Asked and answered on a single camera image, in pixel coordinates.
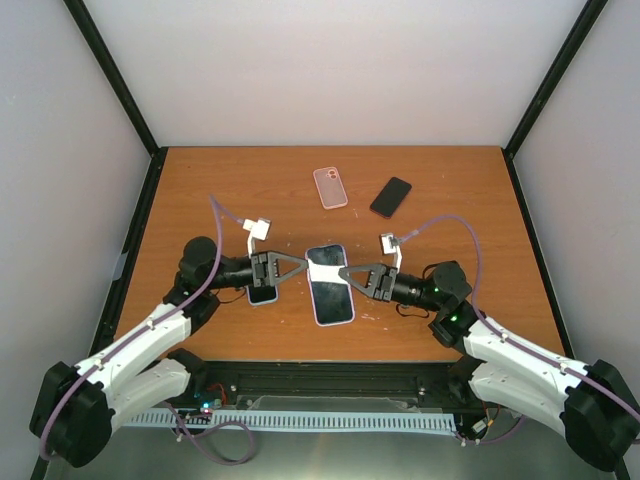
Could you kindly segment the pink phone case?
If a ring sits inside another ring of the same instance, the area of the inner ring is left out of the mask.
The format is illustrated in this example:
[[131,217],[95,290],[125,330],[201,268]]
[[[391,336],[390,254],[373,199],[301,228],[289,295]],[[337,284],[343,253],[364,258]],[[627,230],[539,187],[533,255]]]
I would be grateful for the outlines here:
[[312,177],[325,210],[345,207],[348,204],[348,197],[336,167],[316,169]]

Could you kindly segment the black smartphone red edge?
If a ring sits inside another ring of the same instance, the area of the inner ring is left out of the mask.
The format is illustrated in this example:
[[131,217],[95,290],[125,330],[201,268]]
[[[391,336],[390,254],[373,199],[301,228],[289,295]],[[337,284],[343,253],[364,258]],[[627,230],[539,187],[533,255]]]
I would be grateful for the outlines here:
[[412,190],[412,185],[391,177],[370,204],[370,210],[386,219],[391,218]]

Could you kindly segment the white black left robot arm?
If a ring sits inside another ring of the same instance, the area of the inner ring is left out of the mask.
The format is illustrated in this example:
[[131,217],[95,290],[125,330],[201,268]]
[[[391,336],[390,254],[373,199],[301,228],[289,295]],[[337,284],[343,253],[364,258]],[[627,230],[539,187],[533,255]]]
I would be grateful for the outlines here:
[[185,352],[169,359],[161,354],[212,318],[221,304],[215,290],[274,287],[288,279],[278,270],[281,261],[293,263],[291,275],[308,266],[303,258],[275,251],[227,258],[208,237],[190,240],[173,287],[143,321],[92,356],[47,370],[29,423],[40,456],[84,466],[137,414],[178,396],[201,400],[208,378],[198,371],[198,359]]

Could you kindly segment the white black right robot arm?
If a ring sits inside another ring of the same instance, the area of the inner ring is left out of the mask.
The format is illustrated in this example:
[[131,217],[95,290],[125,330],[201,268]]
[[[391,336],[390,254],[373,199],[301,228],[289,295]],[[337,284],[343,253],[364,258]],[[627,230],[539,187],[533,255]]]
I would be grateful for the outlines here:
[[342,267],[341,279],[369,298],[434,313],[436,340],[462,355],[462,381],[479,400],[504,406],[562,436],[586,463],[615,471],[639,441],[639,404],[619,370],[555,354],[506,329],[468,301],[471,285],[455,261],[428,267],[424,278],[384,264]]

